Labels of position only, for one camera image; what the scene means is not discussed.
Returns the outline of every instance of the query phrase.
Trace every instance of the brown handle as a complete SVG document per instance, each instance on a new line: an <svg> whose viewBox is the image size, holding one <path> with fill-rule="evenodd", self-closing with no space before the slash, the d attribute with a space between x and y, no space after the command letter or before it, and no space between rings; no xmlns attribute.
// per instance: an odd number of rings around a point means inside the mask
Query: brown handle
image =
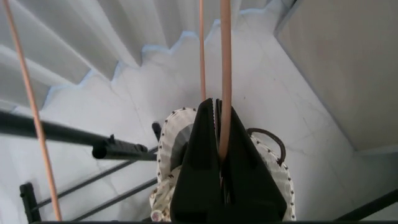
<svg viewBox="0 0 398 224"><path fill-rule="evenodd" d="M252 133L261 133L261 134L266 134L268 135L270 138L272 138L272 140L274 140L280 147L280 158L278 159L277 163L278 165L282 165L282 163L285 161L286 158L286 148L284 143L282 142L282 140L280 140L275 134L272 134L269 131L266 131L264 129L260 129L260 128L248 128L248 134L252 135Z"/></svg>

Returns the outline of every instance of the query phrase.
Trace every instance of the thin rope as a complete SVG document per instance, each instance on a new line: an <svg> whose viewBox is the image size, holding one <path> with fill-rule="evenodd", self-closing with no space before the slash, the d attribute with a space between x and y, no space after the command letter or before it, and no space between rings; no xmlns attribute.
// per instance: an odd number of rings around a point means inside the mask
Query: thin rope
<svg viewBox="0 0 398 224"><path fill-rule="evenodd" d="M223 57L223 104L221 107L221 133L218 156L223 162L228 152L231 128L232 59L231 59L231 1L220 0L221 52Z"/></svg>
<svg viewBox="0 0 398 224"><path fill-rule="evenodd" d="M25 88L26 88L27 96L28 96L29 103L30 103L30 108L33 112L33 120L34 120L34 124L35 124L35 128L36 128L37 139L39 140L40 148L42 150L42 157L43 157L44 165L45 165L45 173L47 175L47 180L49 182L51 201L52 201L52 206L53 206L53 209L55 212L55 218L57 219L57 221L62 221L62 216L61 216L59 203L58 203L58 197L57 197L57 189L54 184L54 176L52 173L51 162L50 162L50 158L49 158L49 152L48 152L47 146L45 144L45 135L43 132L42 123L40 122L40 116L39 116L39 112L37 110L36 101L35 101L34 93L32 90L32 85L30 83L29 72L28 72L28 69L26 66L24 53L22 51L22 47L21 47L21 43L19 41L17 29L14 24L14 19L12 18L11 9L10 9L8 0L3 0L3 4L4 4L4 8L6 10L7 20L9 23L12 39L14 41L15 48L18 53L19 63L21 65L22 76L24 77L24 83L25 83Z"/></svg>
<svg viewBox="0 0 398 224"><path fill-rule="evenodd" d="M206 100L206 75L205 75L205 32L203 25L203 0L199 0L199 21L200 21L200 91L201 100Z"/></svg>

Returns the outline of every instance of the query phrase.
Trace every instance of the white tile floor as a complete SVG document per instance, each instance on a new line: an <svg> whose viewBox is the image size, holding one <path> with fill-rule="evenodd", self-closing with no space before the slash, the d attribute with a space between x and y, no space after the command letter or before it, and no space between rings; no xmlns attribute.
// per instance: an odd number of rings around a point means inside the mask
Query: white tile floor
<svg viewBox="0 0 398 224"><path fill-rule="evenodd" d="M244 125L264 128L287 145L299 220L331 220L398 187L398 157L357 156L329 113L273 36L286 8L243 12L232 32L233 106ZM150 125L173 110L200 103L199 43L183 36L170 52L145 52L138 70L122 67L110 83L93 74L81 86L56 91L43 119L156 146ZM220 28L206 40L206 86L221 97ZM29 114L18 108L17 113ZM26 223L18 186L34 184L38 201L49 197L39 145L34 139L0 136L0 223ZM269 139L265 142L275 147ZM48 142L58 191L118 162L95 161L90 148ZM60 199L64 220L81 215L155 177L154 162L137 162ZM150 189L88 220L140 220L149 215ZM41 209L54 220L50 205Z"/></svg>

